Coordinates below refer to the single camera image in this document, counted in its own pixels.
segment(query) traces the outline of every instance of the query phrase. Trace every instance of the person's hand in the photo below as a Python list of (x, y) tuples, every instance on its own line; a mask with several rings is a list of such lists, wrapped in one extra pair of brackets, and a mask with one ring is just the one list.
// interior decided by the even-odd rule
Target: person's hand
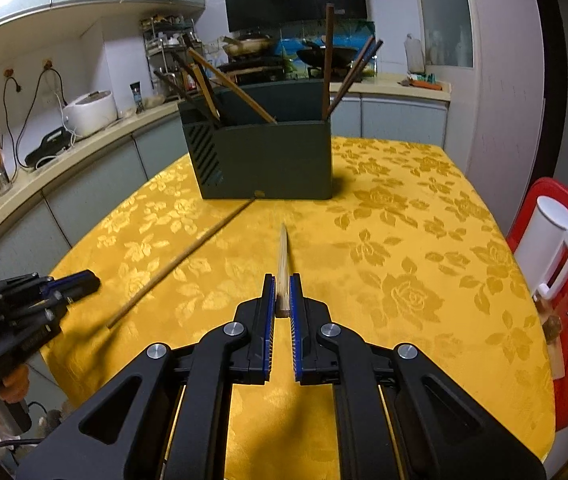
[(0, 388), (0, 399), (8, 404), (21, 402), (29, 391), (29, 367), (19, 365), (2, 382), (4, 386)]

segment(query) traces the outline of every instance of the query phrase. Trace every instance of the wok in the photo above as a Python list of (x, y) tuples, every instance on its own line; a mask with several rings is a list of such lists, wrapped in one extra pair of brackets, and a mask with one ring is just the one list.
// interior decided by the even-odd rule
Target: wok
[(223, 47), (224, 52), (229, 57), (267, 56), (271, 54), (276, 43), (273, 38), (260, 35), (246, 36), (238, 40), (224, 37), (224, 41), (228, 43)]
[[(298, 50), (298, 57), (304, 63), (316, 68), (324, 68), (325, 46), (319, 46), (312, 41), (303, 41), (307, 47)], [(333, 59), (331, 68), (348, 68), (350, 62), (353, 61), (358, 50), (353, 46), (335, 46), (333, 45)]]

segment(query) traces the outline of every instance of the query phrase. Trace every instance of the table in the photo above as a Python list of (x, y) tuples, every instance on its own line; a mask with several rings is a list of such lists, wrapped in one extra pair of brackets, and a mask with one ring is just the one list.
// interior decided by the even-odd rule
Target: table
[[(257, 201), (112, 331), (106, 320), (240, 201), (203, 201), (184, 156), (133, 193), (56, 267), (91, 269), (98, 294), (73, 306), (42, 353), (79, 405), (152, 342), (197, 341), (277, 273), (280, 224), (304, 294), (370, 343), (415, 343), (540, 458), (554, 393), (535, 306), (499, 228), (435, 146), (333, 139), (334, 198)], [(339, 478), (329, 386), (294, 383), (277, 319), (266, 386), (236, 386), (226, 478)]]

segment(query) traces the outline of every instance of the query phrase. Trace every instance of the rice cooker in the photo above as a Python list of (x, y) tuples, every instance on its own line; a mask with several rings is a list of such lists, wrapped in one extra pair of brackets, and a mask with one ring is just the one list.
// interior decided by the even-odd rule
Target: rice cooker
[(64, 107), (66, 127), (78, 137), (87, 137), (118, 118), (115, 98), (110, 90), (85, 94)]

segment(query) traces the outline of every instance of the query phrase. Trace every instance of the dark green utensil holder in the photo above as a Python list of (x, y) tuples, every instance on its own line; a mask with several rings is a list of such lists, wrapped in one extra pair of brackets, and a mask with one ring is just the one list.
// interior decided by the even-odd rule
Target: dark green utensil holder
[[(265, 123), (228, 90), (216, 91), (235, 126), (216, 129), (191, 104), (179, 105), (202, 198), (327, 200), (333, 195), (331, 125), (321, 120), (321, 81), (242, 89), (277, 119)], [(202, 97), (197, 97), (205, 106)]]

